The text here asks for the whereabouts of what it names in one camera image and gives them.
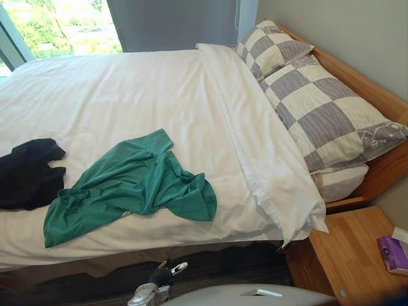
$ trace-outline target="carpet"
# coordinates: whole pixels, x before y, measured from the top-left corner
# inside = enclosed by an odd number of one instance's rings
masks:
[[[267,242],[230,247],[219,252],[200,252],[174,261],[189,267],[174,278],[171,296],[223,284],[265,283],[293,286],[283,254]],[[148,281],[157,263],[120,268],[95,279],[87,274],[70,275],[37,285],[14,295],[0,289],[4,306],[124,306],[135,289]]]

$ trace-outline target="checkered pillowcase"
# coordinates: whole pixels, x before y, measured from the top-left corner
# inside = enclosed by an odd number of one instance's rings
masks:
[[[260,81],[314,47],[293,40],[272,21],[256,25],[238,44],[237,54]]]
[[[319,65],[301,57],[260,82],[311,173],[383,155],[408,136]]]

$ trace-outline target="pillow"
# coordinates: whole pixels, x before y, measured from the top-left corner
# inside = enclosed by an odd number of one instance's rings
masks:
[[[311,173],[374,159],[405,140],[392,122],[327,72],[301,57],[260,83]]]
[[[251,69],[257,81],[285,66],[314,47],[293,40],[272,21],[256,25],[237,46],[237,54]]]
[[[364,180],[368,171],[366,164],[332,173],[316,173],[312,179],[324,202],[339,201],[348,197]]]

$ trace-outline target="black clothing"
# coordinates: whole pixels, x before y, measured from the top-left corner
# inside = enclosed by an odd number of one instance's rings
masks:
[[[65,168],[51,168],[65,151],[54,139],[35,139],[0,157],[0,209],[32,210],[48,205],[64,188]]]

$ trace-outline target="wooden nightstand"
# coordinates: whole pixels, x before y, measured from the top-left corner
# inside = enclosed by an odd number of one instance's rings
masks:
[[[378,302],[408,286],[408,277],[387,272],[377,238],[393,225],[378,207],[328,215],[330,233],[313,231],[285,250],[296,287],[336,296],[341,304]]]

